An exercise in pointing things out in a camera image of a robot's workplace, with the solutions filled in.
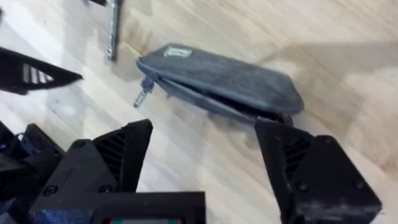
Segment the pouch label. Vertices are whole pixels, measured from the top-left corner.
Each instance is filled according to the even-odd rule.
[[[168,49],[163,53],[163,56],[164,57],[177,56],[177,57],[187,58],[191,54],[192,54],[192,50],[168,47]]]

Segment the metal pin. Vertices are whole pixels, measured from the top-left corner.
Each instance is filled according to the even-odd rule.
[[[113,61],[118,41],[118,22],[120,13],[120,0],[112,0],[111,36],[109,37],[108,60]]]

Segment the black 3d-printed part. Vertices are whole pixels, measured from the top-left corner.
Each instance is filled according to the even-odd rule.
[[[152,129],[152,123],[145,119],[93,140],[118,181],[118,191],[136,191]]]
[[[255,129],[282,223],[365,224],[381,210],[333,137],[264,121]]]
[[[204,192],[135,193],[151,132],[151,122],[143,120],[94,141],[75,141],[30,208],[32,223],[206,223]]]
[[[83,77],[49,63],[0,48],[0,90],[26,95],[69,85]]]

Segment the gray fabric pouch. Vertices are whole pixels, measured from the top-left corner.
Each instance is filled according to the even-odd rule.
[[[144,93],[156,83],[171,96],[242,122],[284,121],[304,107],[287,75],[180,44],[141,57],[137,66],[146,75]]]

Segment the small screw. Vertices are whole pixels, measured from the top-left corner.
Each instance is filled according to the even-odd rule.
[[[53,186],[53,185],[52,186],[48,186],[48,187],[44,188],[43,195],[45,197],[49,197],[49,196],[52,196],[53,194],[57,193],[57,191],[58,191],[58,187],[57,186]]]
[[[333,138],[332,137],[325,137],[325,143],[330,144],[333,142]]]
[[[112,192],[113,187],[111,185],[104,185],[99,188],[98,192],[99,193],[110,193]]]
[[[365,190],[366,184],[363,181],[357,181],[355,182],[354,187],[357,190]]]
[[[308,186],[308,184],[304,183],[304,182],[298,182],[296,185],[296,188],[298,191],[306,193],[310,190],[310,186]]]

